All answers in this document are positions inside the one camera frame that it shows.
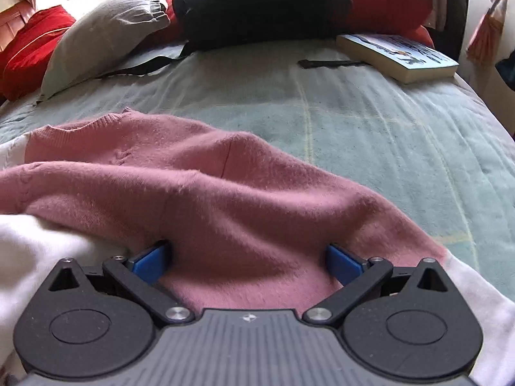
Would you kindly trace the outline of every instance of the blue gripper pad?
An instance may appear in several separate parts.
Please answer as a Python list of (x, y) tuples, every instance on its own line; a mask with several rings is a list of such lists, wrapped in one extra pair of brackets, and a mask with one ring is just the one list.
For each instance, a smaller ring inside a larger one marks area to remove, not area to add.
[(343, 251), (333, 244), (328, 245), (325, 253), (325, 267), (330, 275), (335, 277), (342, 285), (349, 284), (356, 277), (365, 272), (365, 261)]
[(153, 285), (172, 264), (172, 245), (159, 241), (129, 260), (127, 268), (149, 285)]

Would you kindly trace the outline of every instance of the metal screw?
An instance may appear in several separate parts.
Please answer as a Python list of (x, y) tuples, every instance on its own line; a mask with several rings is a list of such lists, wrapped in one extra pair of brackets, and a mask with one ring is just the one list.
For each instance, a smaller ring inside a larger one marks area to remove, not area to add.
[(191, 312), (189, 309), (183, 308), (182, 306), (174, 306), (168, 309), (165, 315), (171, 321), (184, 321), (190, 317)]
[(306, 316), (312, 321), (327, 321), (333, 314), (329, 309), (311, 308), (306, 312)]

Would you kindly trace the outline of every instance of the pink sweater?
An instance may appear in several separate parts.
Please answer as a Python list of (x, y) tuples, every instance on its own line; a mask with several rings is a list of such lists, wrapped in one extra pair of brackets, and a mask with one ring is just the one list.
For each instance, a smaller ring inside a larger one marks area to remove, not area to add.
[(446, 250), (373, 191), (244, 132), (125, 109), (31, 133), (25, 165), (0, 172), (0, 213), (31, 214), (134, 252), (174, 245), (161, 282), (189, 306), (308, 307), (340, 286), (338, 242), (396, 265)]

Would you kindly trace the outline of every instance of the gray pillow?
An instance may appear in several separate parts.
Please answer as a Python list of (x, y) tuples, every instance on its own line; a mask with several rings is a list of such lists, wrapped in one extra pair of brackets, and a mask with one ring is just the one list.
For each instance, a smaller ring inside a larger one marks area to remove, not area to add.
[(166, 0), (101, 0), (56, 46), (40, 100), (114, 66), (146, 36), (170, 24), (167, 8)]

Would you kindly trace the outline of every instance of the gray plastic panel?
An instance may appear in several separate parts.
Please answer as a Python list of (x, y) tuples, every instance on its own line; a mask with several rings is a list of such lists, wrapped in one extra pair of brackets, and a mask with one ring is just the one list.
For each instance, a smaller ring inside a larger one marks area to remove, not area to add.
[[(62, 382), (29, 375), (20, 386), (394, 386), (367, 372), (334, 332), (298, 321), (291, 310), (204, 312), (163, 330), (134, 365), (103, 379)], [(465, 377), (439, 386), (472, 386)]]

